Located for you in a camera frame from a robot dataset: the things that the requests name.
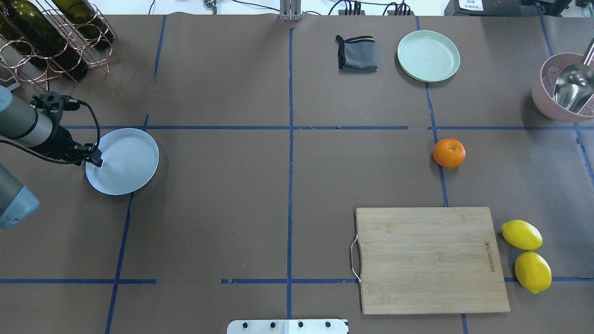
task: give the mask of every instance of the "folded cloth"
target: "folded cloth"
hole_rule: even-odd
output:
[[[359,36],[344,40],[336,35],[338,68],[345,71],[370,72],[377,70],[377,49],[371,36]]]

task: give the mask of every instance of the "pink bowl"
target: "pink bowl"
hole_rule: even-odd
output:
[[[538,110],[547,117],[569,123],[594,119],[594,99],[590,99],[578,115],[566,110],[552,98],[559,72],[567,65],[580,63],[582,58],[583,55],[577,53],[559,53],[549,57],[542,64],[541,70],[532,84],[532,100]]]

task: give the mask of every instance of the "metal handle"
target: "metal handle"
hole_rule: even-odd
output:
[[[594,56],[594,38],[590,42],[590,45],[586,49],[586,53],[584,54],[584,59],[582,59],[582,64],[589,65],[590,61],[592,60],[592,56]]]
[[[359,285],[361,285],[361,278],[359,277],[359,275],[357,275],[357,272],[355,271],[355,264],[353,262],[353,246],[355,245],[355,243],[357,243],[357,241],[359,241],[359,234],[355,234],[355,240],[353,240],[353,243],[350,245],[350,269],[353,271],[353,274],[355,274],[355,277],[357,278],[357,282],[359,282]]]

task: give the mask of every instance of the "white metal bracket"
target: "white metal bracket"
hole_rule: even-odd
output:
[[[349,334],[349,321],[341,319],[234,320],[227,334]]]
[[[301,21],[301,0],[280,0],[281,21]]]

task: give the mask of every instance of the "cutting board handle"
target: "cutting board handle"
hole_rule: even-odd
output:
[[[353,271],[353,274],[355,274],[355,277],[357,277],[357,282],[359,282],[359,285],[361,285],[361,278],[355,271],[355,262],[353,261],[353,247],[355,244],[357,244],[357,248],[359,247],[359,243],[357,241],[359,241],[358,233],[355,234],[355,240],[353,240],[353,243],[350,245],[350,269]]]

